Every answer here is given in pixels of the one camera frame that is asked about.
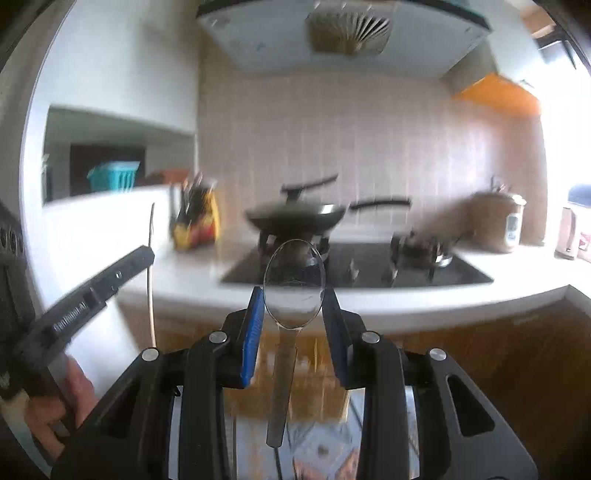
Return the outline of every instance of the pot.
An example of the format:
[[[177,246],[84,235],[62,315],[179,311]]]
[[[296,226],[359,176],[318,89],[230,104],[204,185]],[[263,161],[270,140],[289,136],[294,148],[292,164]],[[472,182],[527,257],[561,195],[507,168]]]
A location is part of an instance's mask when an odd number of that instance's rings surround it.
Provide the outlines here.
[[[262,233],[278,238],[302,238],[323,235],[334,228],[348,211],[357,211],[377,206],[410,207],[411,200],[403,197],[383,197],[358,200],[349,205],[299,200],[305,190],[318,188],[336,181],[338,175],[302,185],[283,186],[287,195],[285,203],[270,203],[245,211],[247,220]]]
[[[453,242],[441,241],[433,235],[419,234],[414,231],[407,236],[394,236],[390,243],[392,263],[396,267],[421,270],[446,267],[453,259],[452,246],[460,238]]]

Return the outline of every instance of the pan handle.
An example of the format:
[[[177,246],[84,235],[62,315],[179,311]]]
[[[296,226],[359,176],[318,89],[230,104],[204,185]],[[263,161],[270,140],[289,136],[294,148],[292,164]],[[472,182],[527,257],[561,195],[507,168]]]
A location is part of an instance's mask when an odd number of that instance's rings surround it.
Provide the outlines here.
[[[325,177],[320,180],[311,181],[310,183],[302,183],[299,185],[283,185],[281,187],[281,193],[287,194],[287,201],[292,202],[300,198],[301,193],[304,190],[315,189],[317,187],[322,187],[322,185],[327,185],[329,183],[333,183],[339,177],[338,173],[331,175],[330,177]]]
[[[409,198],[404,197],[383,197],[372,200],[361,200],[349,205],[349,210],[361,210],[362,208],[378,207],[378,206],[400,206],[410,208],[412,202]]]

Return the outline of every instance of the teal basket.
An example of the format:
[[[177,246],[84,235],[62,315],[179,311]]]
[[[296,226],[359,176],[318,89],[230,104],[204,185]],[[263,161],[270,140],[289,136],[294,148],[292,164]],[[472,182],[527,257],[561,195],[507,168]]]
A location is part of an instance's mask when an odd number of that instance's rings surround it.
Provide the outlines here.
[[[133,188],[138,161],[110,161],[94,167],[86,178],[91,192],[114,190],[124,192]]]

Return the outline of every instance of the spoon handle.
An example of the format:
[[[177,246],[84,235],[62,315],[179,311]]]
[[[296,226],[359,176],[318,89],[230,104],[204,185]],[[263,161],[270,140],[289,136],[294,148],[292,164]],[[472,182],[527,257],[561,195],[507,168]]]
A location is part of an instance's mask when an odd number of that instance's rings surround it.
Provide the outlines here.
[[[273,370],[273,393],[271,394],[271,416],[267,424],[267,445],[279,448],[283,442],[283,431],[290,402],[291,382],[296,362],[296,337],[299,330],[279,327],[279,347]]]

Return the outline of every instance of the cabinet door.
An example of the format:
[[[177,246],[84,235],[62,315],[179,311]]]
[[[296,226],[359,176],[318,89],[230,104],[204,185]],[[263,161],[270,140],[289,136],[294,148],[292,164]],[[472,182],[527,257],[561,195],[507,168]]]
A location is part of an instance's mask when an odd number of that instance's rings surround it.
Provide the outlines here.
[[[388,336],[417,353],[443,348],[513,428],[540,478],[589,472],[591,319],[567,301],[465,327]]]
[[[566,301],[514,320],[513,348],[489,382],[489,398],[540,470],[563,478],[560,459],[584,435],[591,405],[591,320]]]

